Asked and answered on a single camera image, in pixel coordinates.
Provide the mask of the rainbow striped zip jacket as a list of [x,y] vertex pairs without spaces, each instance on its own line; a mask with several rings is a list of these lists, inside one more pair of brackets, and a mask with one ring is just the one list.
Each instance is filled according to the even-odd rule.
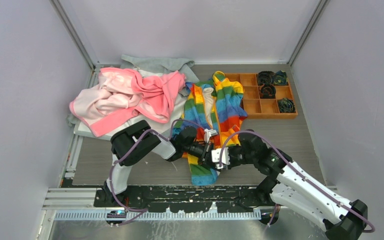
[[210,139],[215,148],[239,145],[237,136],[229,138],[241,129],[247,118],[241,102],[244,87],[239,81],[231,81],[222,71],[216,71],[212,78],[196,83],[188,82],[188,97],[180,120],[174,124],[170,141],[180,147],[180,133],[186,127],[196,129],[195,140],[204,141],[205,130],[215,130]]

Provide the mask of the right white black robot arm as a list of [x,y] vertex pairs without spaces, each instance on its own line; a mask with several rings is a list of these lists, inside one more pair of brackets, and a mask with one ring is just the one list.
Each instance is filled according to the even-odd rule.
[[275,211],[278,206],[287,207],[317,225],[330,240],[357,240],[376,230],[363,201],[351,201],[330,190],[262,135],[240,130],[227,139],[235,136],[240,140],[240,160],[266,176],[257,192],[261,204],[274,203]]

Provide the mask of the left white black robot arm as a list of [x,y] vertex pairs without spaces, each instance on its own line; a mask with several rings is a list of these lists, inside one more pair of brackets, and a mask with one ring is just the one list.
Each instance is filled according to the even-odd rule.
[[213,165],[211,139],[218,135],[214,129],[204,129],[203,139],[198,138],[200,126],[192,123],[167,139],[141,120],[117,133],[111,139],[113,157],[110,175],[103,185],[106,200],[113,206],[121,206],[126,200],[125,190],[133,165],[152,152],[168,162],[174,162],[186,154],[191,182],[196,186],[213,184],[218,172]]

